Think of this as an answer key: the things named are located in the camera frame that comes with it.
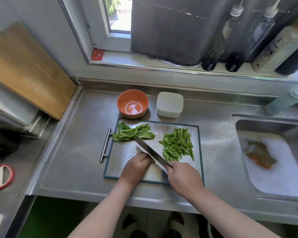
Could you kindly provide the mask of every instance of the sink basin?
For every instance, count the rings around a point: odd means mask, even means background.
[[[254,196],[298,200],[298,121],[232,116],[248,183]],[[248,142],[261,142],[276,163],[266,169],[246,152]]]

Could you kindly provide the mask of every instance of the knife blade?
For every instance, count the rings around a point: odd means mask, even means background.
[[[135,140],[154,160],[158,161],[163,167],[168,164],[171,168],[173,166],[164,158],[162,158],[156,151],[154,151],[149,145],[147,145],[142,139],[135,135]]]

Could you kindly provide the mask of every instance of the window sill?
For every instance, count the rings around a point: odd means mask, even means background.
[[[298,83],[298,74],[282,76],[276,72],[256,73],[250,66],[250,63],[245,63],[236,73],[227,71],[224,63],[219,63],[214,71],[207,72],[200,65],[196,67],[180,67],[168,62],[150,59],[144,55],[117,51],[105,51],[102,61],[90,61],[88,65]]]

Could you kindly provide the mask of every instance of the window frame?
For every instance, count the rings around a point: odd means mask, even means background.
[[[98,49],[130,52],[130,34],[110,32],[103,0],[81,0]]]

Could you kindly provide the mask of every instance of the curtain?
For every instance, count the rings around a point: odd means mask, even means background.
[[[241,0],[132,0],[131,52],[180,66],[200,64],[224,16]],[[276,0],[244,0],[241,23],[221,61],[225,62],[252,21]],[[298,17],[298,0],[281,0],[276,24],[248,61]]]

